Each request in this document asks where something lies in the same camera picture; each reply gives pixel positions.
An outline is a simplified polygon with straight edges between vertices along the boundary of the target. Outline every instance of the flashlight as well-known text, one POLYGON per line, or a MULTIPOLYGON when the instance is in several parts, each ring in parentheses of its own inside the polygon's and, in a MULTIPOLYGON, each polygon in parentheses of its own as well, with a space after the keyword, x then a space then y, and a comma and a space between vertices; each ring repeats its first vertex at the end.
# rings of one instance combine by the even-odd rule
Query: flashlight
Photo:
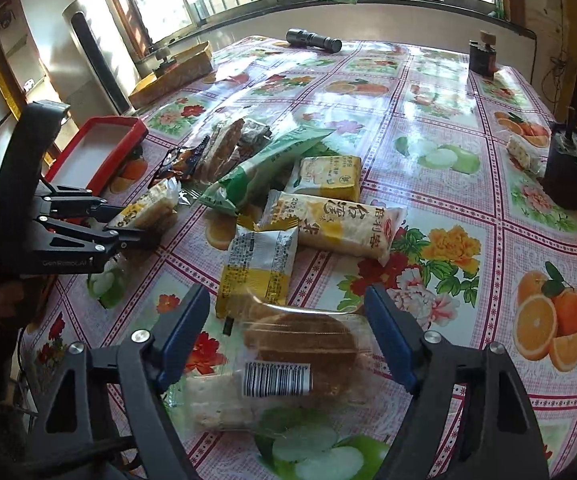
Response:
POLYGON ((317 46, 331 54, 341 50, 341 40, 327 38, 303 28, 291 28, 286 33, 286 41, 294 46, 317 46))

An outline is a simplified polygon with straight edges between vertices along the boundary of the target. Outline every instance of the green plastic bag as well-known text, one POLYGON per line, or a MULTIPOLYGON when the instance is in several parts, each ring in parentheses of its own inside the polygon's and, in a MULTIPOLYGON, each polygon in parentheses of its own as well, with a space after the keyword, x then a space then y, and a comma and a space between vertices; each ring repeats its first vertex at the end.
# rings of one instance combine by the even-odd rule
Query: green plastic bag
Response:
POLYGON ((257 155, 211 184, 200 197, 200 202, 222 213, 237 215, 256 192, 268 186, 283 166, 294 162, 303 152, 334 131, 334 128, 304 125, 272 140, 257 155))

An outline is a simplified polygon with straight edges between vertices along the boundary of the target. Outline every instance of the floral tablecloth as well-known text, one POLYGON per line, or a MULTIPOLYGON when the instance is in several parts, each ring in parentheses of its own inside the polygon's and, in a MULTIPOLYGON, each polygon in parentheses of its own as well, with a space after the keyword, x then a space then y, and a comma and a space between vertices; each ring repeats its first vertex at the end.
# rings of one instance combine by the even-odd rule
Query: floral tablecloth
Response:
MULTIPOLYGON (((502 66, 489 82, 468 71, 465 55, 375 41, 345 41, 341 52, 326 54, 253 36, 217 52, 216 61, 216 73, 140 111, 150 133, 139 164, 110 187, 109 201, 136 199, 169 148, 192 145, 230 108, 247 107, 275 135, 299 124, 334 128, 362 157, 361 202, 405 205, 407 219, 385 267, 300 247, 289 302, 352 310, 368 285, 382 282, 424 329, 474 348, 502 342, 530 395, 550 472, 564 468, 577 453, 577 212, 556 206, 507 154, 514 132, 547 155, 552 117, 525 79, 502 66), (536 342, 533 328, 552 321, 553 307, 556 330, 547 344, 536 342)), ((199 203, 179 212, 113 309, 91 298, 86 276, 58 279, 42 327, 24 336, 38 392, 66 344, 117 343, 152 326, 194 282, 215 299, 226 252, 207 242, 206 213, 199 203)), ((224 364, 220 332, 211 315, 188 373, 224 364)), ((377 362, 379 409, 367 409, 363 427, 347 430, 389 444, 408 396, 377 362)), ((126 433, 120 393, 109 391, 126 433)), ((462 403, 457 384, 433 475, 447 467, 462 403)), ((198 433, 184 445, 204 480, 273 478, 249 434, 198 433)))

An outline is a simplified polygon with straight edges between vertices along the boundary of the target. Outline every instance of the silver bolt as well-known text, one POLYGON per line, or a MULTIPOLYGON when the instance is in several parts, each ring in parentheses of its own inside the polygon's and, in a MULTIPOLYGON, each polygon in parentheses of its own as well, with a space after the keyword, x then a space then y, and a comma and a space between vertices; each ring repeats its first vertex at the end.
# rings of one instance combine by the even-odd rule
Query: silver bolt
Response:
POLYGON ((151 333, 148 330, 135 330, 130 338, 135 341, 136 343, 144 343, 145 341, 148 341, 148 338, 150 338, 151 333))
POLYGON ((424 339, 428 343, 439 343, 442 340, 442 335, 439 332, 435 332, 434 330, 428 330, 428 332, 424 333, 424 339))
POLYGON ((489 346, 489 348, 491 349, 491 352, 499 355, 504 354, 504 352, 506 351, 504 345, 502 345, 502 343, 500 343, 499 341, 493 341, 489 346))
POLYGON ((84 351, 84 343, 76 341, 68 347, 69 354, 81 354, 84 351))

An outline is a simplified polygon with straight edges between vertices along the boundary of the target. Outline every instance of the barcode label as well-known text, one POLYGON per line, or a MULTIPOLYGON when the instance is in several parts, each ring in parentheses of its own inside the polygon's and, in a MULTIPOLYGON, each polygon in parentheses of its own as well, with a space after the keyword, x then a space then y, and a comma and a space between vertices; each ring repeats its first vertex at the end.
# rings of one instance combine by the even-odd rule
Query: barcode label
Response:
POLYGON ((311 391, 311 365, 247 362, 242 389, 245 397, 307 395, 311 391))

